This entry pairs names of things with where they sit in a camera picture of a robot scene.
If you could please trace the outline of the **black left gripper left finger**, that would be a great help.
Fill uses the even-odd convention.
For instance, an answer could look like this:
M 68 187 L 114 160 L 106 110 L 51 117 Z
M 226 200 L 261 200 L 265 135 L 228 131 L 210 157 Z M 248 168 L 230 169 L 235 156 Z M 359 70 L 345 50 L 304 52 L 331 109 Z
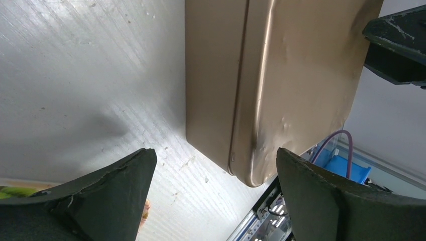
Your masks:
M 139 149 L 92 173 L 1 200 L 1 240 L 135 240 L 157 164 Z

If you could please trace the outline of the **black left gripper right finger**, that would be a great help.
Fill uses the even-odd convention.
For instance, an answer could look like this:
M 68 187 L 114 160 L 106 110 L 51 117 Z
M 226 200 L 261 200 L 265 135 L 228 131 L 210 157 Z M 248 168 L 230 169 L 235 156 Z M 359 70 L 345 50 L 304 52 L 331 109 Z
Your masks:
M 334 174 L 280 148 L 276 166 L 296 240 L 425 240 L 425 200 Z

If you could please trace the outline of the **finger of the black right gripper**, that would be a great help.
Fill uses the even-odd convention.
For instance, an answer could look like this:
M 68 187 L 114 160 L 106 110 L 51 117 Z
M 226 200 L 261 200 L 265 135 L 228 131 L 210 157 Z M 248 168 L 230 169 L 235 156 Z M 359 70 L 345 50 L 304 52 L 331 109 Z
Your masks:
M 394 85 L 425 89 L 425 6 L 371 20 L 364 66 Z

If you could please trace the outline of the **gold box lid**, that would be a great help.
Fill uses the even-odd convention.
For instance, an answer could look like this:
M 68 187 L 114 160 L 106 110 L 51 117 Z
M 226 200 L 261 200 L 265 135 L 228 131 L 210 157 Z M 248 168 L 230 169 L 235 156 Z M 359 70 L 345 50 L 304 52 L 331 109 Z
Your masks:
M 276 175 L 276 152 L 301 155 L 342 128 L 382 1 L 249 1 L 230 172 L 250 187 Z

